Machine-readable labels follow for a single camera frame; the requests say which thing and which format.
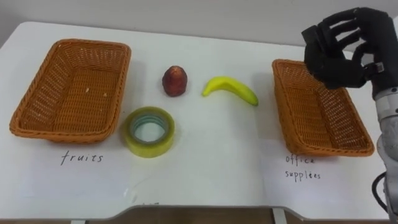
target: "white table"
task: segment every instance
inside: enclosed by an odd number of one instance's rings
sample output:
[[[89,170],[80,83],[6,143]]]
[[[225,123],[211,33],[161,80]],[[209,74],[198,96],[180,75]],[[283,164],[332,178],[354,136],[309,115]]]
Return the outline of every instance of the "white table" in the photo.
[[[141,106],[167,110],[177,125],[175,145],[168,153],[156,159],[136,157],[123,146],[118,132],[102,144],[79,147],[17,138],[9,132],[11,114],[47,51],[64,38],[122,42],[132,48],[119,122]],[[271,69],[277,58],[302,60],[303,48],[38,22],[21,24],[0,50],[0,218],[104,219],[144,204],[159,204],[276,206],[309,219],[387,219],[370,191],[371,182],[384,170],[377,153],[337,161],[352,177],[344,178],[345,185],[352,186],[352,203],[339,203],[339,199],[344,200],[340,197],[322,206],[306,204],[290,194],[291,198],[284,198],[283,192],[281,204],[267,199],[260,155],[264,142],[281,142]],[[166,96],[160,84],[171,65],[180,65],[188,73],[187,92],[178,98]],[[235,77],[250,86],[259,97],[259,106],[225,91],[203,98],[204,84],[218,75]],[[370,86],[350,92],[375,141],[380,132]],[[76,156],[102,154],[104,161],[83,165],[69,161],[61,166],[67,151]],[[336,190],[342,190],[339,183],[335,185]]]

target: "wicker basket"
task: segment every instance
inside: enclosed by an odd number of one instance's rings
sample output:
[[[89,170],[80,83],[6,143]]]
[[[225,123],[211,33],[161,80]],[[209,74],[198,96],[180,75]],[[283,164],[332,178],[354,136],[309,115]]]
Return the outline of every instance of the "wicker basket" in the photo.
[[[327,90],[303,62],[272,64],[279,121],[291,153],[370,156],[374,145],[345,88]]]
[[[130,58],[125,44],[56,42],[12,116],[11,133],[78,144],[104,140],[118,122]]]

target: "banana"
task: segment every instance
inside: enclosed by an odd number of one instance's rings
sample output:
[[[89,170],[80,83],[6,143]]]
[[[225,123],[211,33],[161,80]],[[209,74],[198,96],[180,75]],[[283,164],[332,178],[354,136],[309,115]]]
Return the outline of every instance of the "banana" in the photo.
[[[257,106],[259,104],[256,94],[254,94],[249,87],[231,77],[220,76],[212,78],[207,82],[205,89],[201,94],[203,96],[208,96],[215,90],[230,91],[251,105]]]

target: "metal robot arm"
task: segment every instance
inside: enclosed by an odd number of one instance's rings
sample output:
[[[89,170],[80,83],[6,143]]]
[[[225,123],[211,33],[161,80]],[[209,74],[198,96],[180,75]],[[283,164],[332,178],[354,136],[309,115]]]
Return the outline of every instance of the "metal robot arm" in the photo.
[[[337,36],[351,32],[341,40]],[[390,221],[398,217],[398,40],[387,13],[359,7],[336,13],[302,32],[308,71],[328,89],[373,86],[381,136],[377,151],[386,166],[384,191]],[[360,39],[351,60],[343,49]],[[373,62],[362,65],[364,54]]]

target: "tape roll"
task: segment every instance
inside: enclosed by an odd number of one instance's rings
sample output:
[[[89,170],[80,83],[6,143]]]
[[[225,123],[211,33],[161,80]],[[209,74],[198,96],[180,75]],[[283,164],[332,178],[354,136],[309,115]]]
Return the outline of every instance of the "tape roll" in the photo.
[[[143,141],[135,132],[146,123],[155,123],[164,129],[163,135],[155,141]],[[163,109],[146,106],[133,111],[124,121],[123,138],[132,153],[145,158],[153,158],[167,152],[173,144],[174,120]]]

